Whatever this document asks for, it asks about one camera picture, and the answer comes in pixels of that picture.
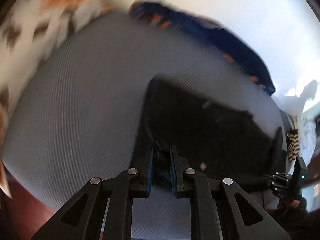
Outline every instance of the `dark blue fabric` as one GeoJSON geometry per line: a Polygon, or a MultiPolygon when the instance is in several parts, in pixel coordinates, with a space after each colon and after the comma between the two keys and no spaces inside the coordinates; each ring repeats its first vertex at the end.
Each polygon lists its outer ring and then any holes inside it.
{"type": "Polygon", "coordinates": [[[150,2],[134,3],[130,15],[136,19],[148,21],[152,21],[156,16],[159,23],[168,22],[170,25],[178,26],[202,44],[216,46],[235,60],[241,70],[250,75],[252,81],[263,88],[268,95],[275,92],[268,69],[260,57],[241,40],[212,20],[193,17],[186,13],[176,12],[159,3],[150,2]]]}

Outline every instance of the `triangular cutout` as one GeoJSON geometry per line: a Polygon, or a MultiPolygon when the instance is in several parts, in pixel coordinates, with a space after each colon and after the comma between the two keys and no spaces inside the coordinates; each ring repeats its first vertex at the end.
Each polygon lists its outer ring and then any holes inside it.
{"type": "Polygon", "coordinates": [[[249,227],[263,220],[258,211],[241,194],[235,193],[235,199],[245,226],[249,227]]]}
{"type": "Polygon", "coordinates": [[[77,227],[82,217],[85,205],[89,198],[88,194],[84,194],[62,217],[61,222],[70,226],[77,227]]]}

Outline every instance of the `gray mattress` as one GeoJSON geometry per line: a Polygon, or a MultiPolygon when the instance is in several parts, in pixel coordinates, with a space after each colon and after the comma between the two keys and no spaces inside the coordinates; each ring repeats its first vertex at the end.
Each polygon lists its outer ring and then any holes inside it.
{"type": "MultiPolygon", "coordinates": [[[[219,51],[113,12],[66,41],[40,67],[11,119],[4,165],[55,210],[90,178],[116,176],[129,166],[144,93],[158,74],[249,110],[271,137],[283,126],[271,97],[219,51]]],[[[190,238],[189,201],[153,187],[150,198],[134,200],[132,236],[190,238]]]]}

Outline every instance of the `white wall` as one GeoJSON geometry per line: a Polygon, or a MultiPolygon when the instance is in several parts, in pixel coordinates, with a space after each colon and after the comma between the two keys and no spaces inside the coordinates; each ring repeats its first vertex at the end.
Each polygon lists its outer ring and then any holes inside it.
{"type": "MultiPolygon", "coordinates": [[[[127,10],[134,0],[112,1],[127,10]]],[[[214,18],[247,42],[268,66],[275,98],[320,82],[320,23],[305,0],[165,1],[214,18]]]]}

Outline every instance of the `red floor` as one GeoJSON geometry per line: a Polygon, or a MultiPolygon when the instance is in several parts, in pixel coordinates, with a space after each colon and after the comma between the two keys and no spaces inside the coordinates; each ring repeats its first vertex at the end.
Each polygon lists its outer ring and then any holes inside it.
{"type": "Polygon", "coordinates": [[[30,240],[33,234],[54,214],[44,204],[36,200],[17,182],[10,182],[12,199],[5,196],[8,215],[13,230],[21,240],[30,240]]]}

